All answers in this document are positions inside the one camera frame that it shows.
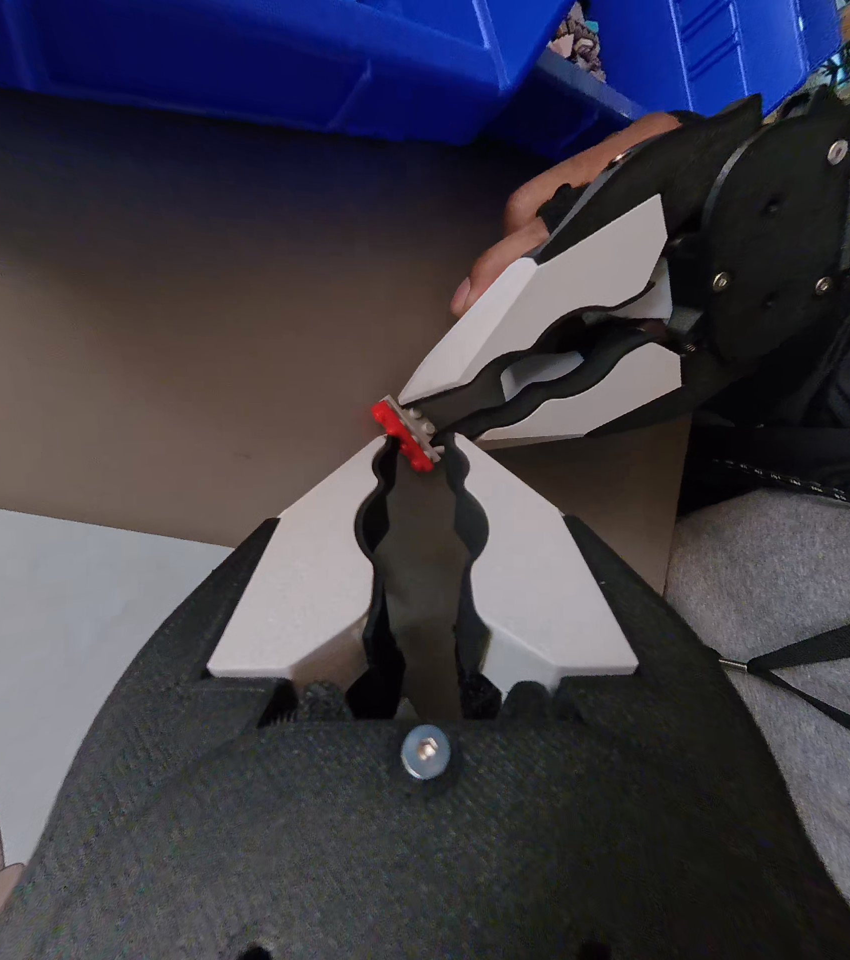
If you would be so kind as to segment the person's black hoodie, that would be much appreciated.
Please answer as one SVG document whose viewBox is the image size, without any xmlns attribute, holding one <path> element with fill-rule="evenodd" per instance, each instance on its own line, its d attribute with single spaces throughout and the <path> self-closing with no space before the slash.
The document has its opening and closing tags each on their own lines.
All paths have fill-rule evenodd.
<svg viewBox="0 0 850 960">
<path fill-rule="evenodd" d="M 850 506 L 850 312 L 695 415 L 678 515 L 759 490 Z"/>
</svg>

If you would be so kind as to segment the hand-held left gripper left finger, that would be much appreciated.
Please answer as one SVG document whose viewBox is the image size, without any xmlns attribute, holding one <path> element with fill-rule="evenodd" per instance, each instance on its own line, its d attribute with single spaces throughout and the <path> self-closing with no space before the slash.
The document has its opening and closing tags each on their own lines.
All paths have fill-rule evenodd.
<svg viewBox="0 0 850 960">
<path fill-rule="evenodd" d="M 207 662 L 218 679 L 339 688 L 351 713 L 394 717 L 405 658 L 375 552 L 389 530 L 395 438 L 372 440 L 284 510 Z"/>
</svg>

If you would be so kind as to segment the black white drawstring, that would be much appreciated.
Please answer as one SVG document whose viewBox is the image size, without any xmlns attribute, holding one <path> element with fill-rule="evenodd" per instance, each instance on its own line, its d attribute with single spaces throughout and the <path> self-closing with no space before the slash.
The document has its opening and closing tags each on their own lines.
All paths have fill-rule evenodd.
<svg viewBox="0 0 850 960">
<path fill-rule="evenodd" d="M 795 493 L 829 499 L 850 506 L 850 491 L 840 487 L 826 486 L 816 480 L 803 479 L 790 474 L 780 473 L 774 469 L 766 469 L 761 466 L 754 466 L 735 460 L 715 458 L 712 460 L 712 464 L 726 471 L 760 480 L 766 486 L 770 485 L 782 489 L 790 489 Z"/>
</svg>

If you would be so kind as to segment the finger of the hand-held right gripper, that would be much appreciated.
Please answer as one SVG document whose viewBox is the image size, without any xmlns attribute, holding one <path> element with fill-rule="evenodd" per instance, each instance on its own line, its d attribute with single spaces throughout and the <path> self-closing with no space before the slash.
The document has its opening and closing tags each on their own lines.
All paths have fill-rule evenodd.
<svg viewBox="0 0 850 960">
<path fill-rule="evenodd" d="M 511 263 L 432 348 L 399 394 L 414 405 L 463 387 L 492 361 L 527 351 L 584 308 L 617 308 L 646 291 L 668 238 L 659 194 L 544 263 Z"/>
<path fill-rule="evenodd" d="M 475 443 L 577 439 L 663 398 L 682 384 L 670 316 L 664 301 L 639 299 L 578 309 L 520 339 L 496 335 L 455 397 L 454 432 Z"/>
</svg>

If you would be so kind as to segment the pile of toy bricks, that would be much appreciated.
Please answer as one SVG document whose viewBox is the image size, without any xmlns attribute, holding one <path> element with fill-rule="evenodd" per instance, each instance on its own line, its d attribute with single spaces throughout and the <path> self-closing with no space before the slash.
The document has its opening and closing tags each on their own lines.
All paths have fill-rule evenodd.
<svg viewBox="0 0 850 960">
<path fill-rule="evenodd" d="M 590 16 L 590 1 L 575 1 L 558 24 L 547 49 L 600 83 L 607 82 L 601 61 L 599 23 Z"/>
</svg>

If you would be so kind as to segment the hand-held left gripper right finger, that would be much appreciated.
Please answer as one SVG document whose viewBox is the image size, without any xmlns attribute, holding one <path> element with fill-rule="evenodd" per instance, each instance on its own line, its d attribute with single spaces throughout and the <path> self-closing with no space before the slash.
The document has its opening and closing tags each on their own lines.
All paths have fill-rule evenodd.
<svg viewBox="0 0 850 960">
<path fill-rule="evenodd" d="M 464 716 L 497 716 L 519 685 L 630 676 L 638 659 L 575 539 L 585 527 L 455 435 L 455 534 L 467 551 L 454 625 Z"/>
</svg>

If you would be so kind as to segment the open instruction booklet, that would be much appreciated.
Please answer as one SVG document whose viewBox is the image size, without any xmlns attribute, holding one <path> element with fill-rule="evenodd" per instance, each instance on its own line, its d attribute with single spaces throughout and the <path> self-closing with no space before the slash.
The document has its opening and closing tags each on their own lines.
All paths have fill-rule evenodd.
<svg viewBox="0 0 850 960">
<path fill-rule="evenodd" d="M 33 856 L 95 716 L 226 546 L 0 510 L 0 832 Z"/>
</svg>

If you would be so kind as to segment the person's right hand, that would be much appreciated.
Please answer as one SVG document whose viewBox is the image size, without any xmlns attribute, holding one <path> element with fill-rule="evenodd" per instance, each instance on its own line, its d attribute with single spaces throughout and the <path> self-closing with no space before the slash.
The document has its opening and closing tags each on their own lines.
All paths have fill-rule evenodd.
<svg viewBox="0 0 850 960">
<path fill-rule="evenodd" d="M 516 189 L 503 211 L 503 238 L 473 264 L 451 301 L 451 313 L 460 319 L 513 262 L 542 245 L 550 232 L 537 215 L 562 186 L 586 186 L 617 156 L 643 141 L 677 129 L 678 117 L 647 114 L 599 144 L 551 166 Z"/>
</svg>

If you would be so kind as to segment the blue plastic bin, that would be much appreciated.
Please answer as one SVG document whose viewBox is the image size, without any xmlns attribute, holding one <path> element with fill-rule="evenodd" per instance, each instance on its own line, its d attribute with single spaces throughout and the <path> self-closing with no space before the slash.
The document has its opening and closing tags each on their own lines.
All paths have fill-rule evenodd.
<svg viewBox="0 0 850 960">
<path fill-rule="evenodd" d="M 606 81 L 545 50 L 490 137 L 552 162 L 638 117 L 713 115 L 760 95 L 772 113 L 839 51 L 833 1 L 591 2 Z"/>
<path fill-rule="evenodd" d="M 0 1 L 0 88 L 464 145 L 571 2 Z"/>
</svg>

